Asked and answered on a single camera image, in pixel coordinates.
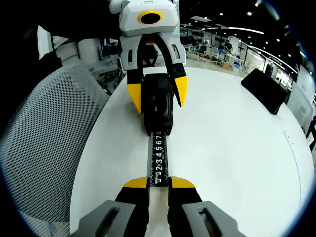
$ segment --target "white table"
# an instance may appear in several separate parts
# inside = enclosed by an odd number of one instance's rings
[[[147,68],[145,73],[165,72]],[[304,133],[286,105],[271,115],[226,73],[186,68],[185,106],[174,103],[174,124],[167,138],[169,175],[195,184],[238,222],[249,236],[279,236],[300,209],[300,188],[310,187],[314,169]],[[104,201],[115,200],[127,181],[146,176],[148,136],[143,116],[127,92],[126,78],[101,112],[85,145],[73,186],[70,230]],[[291,136],[303,173],[299,181]],[[167,188],[150,188],[146,236],[170,236]]]
[[[229,65],[233,66],[235,61],[238,61],[238,63],[241,65],[242,59],[241,58],[237,58],[236,56],[233,56],[229,53],[225,54],[225,57],[229,57],[228,59],[228,63]]]

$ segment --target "white wall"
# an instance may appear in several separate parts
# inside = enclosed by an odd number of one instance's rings
[[[252,52],[251,50],[248,50],[246,62],[249,62],[249,72],[251,72],[253,69],[257,68],[260,71],[262,71],[264,67],[264,58],[262,58],[259,55],[256,55],[256,53]]]
[[[212,34],[211,33],[208,33],[208,32],[204,32],[204,35],[203,35],[204,37],[208,37],[208,38],[211,38],[211,36],[212,36]],[[211,40],[211,42],[212,42],[212,45],[213,44],[216,44],[216,47],[218,47],[219,48],[219,46],[220,46],[220,42],[219,41],[217,41],[215,38],[220,38],[221,36],[219,36],[219,35],[217,35],[217,34],[213,34],[213,39]]]
[[[235,36],[229,36],[230,38],[230,43],[233,47],[233,50],[232,50],[232,54],[237,54],[238,53],[238,38],[235,37]]]
[[[44,30],[41,26],[38,27],[38,49],[39,59],[41,59],[45,54],[53,51],[50,32]]]
[[[78,43],[80,58],[85,65],[100,60],[101,44],[99,39],[84,39]]]
[[[59,46],[56,49],[56,54],[57,57],[61,58],[63,65],[66,65],[73,60],[79,59],[74,42]]]
[[[308,101],[312,103],[316,85],[311,74],[302,65],[300,67],[296,83],[301,88]]]
[[[244,49],[244,50],[240,50],[240,58],[242,58],[243,60],[245,60],[245,57],[246,57],[246,49],[247,49],[247,46],[245,44],[240,44],[240,46]]]
[[[275,79],[277,77],[277,69],[278,69],[278,67],[277,67],[276,64],[273,63],[272,64],[272,68],[273,68],[273,70],[272,70],[271,78]]]

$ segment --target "tape measure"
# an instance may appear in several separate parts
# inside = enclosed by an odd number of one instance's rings
[[[150,137],[149,183],[151,187],[168,186],[169,171],[166,133],[152,132]]]

